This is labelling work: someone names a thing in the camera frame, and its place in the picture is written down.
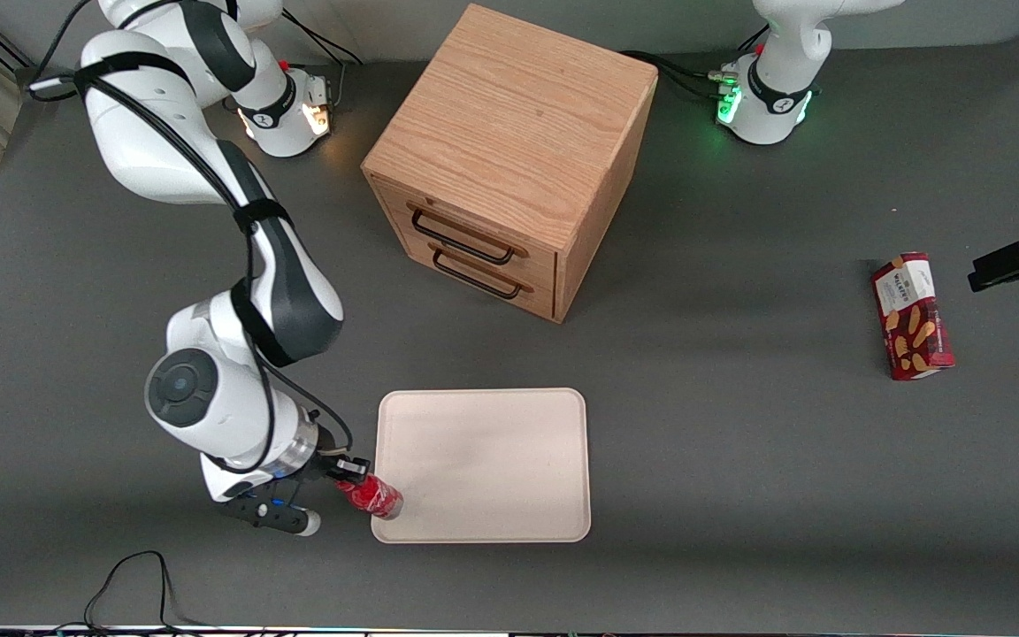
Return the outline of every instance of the beige tray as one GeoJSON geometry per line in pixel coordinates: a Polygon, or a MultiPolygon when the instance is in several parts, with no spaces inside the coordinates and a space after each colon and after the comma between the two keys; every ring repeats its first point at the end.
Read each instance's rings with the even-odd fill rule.
{"type": "Polygon", "coordinates": [[[396,391],[375,473],[404,493],[387,544],[583,540],[592,525],[584,399],[572,388],[396,391]]]}

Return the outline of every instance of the red snack box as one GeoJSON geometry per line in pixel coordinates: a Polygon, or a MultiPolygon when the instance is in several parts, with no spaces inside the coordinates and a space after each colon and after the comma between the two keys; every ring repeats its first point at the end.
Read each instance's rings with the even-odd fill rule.
{"type": "Polygon", "coordinates": [[[921,379],[954,367],[925,253],[908,252],[895,258],[875,271],[870,284],[878,303],[891,378],[921,379]]]}

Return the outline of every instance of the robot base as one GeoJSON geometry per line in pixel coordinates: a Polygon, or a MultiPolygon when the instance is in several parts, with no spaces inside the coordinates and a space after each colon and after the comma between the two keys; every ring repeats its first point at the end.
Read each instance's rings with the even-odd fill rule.
{"type": "MultiPolygon", "coordinates": [[[[749,53],[739,60],[722,64],[720,68],[744,77],[756,58],[756,54],[749,53]]],[[[734,135],[745,142],[768,146],[784,141],[797,124],[804,121],[805,109],[810,100],[812,92],[809,91],[800,104],[790,104],[788,112],[773,114],[768,112],[765,102],[749,88],[748,82],[741,82],[718,103],[715,121],[733,130],[734,135]]]]}
{"type": "Polygon", "coordinates": [[[264,128],[260,125],[262,122],[251,121],[242,110],[238,112],[243,124],[246,124],[247,137],[258,142],[263,152],[275,158],[299,156],[329,130],[328,83],[324,77],[309,75],[302,69],[286,72],[297,86],[298,105],[292,106],[278,124],[264,128]]]}

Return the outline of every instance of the wooden cabinet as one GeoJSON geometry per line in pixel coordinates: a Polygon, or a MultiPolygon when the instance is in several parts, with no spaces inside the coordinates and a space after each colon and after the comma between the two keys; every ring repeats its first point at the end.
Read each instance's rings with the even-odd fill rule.
{"type": "Polygon", "coordinates": [[[471,4],[361,168],[414,261],[559,323],[631,181],[655,78],[471,4]]]}

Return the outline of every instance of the green led light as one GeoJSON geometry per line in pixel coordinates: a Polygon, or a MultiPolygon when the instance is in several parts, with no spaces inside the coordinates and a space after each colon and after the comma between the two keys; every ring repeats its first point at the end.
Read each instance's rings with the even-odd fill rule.
{"type": "Polygon", "coordinates": [[[804,97],[804,105],[801,106],[801,114],[796,116],[796,122],[798,124],[804,121],[804,114],[808,112],[808,102],[812,101],[812,91],[808,91],[808,95],[804,97]]]}
{"type": "Polygon", "coordinates": [[[718,119],[723,124],[734,121],[737,114],[737,106],[741,104],[741,89],[735,86],[734,92],[722,98],[722,104],[718,106],[718,119]]]}

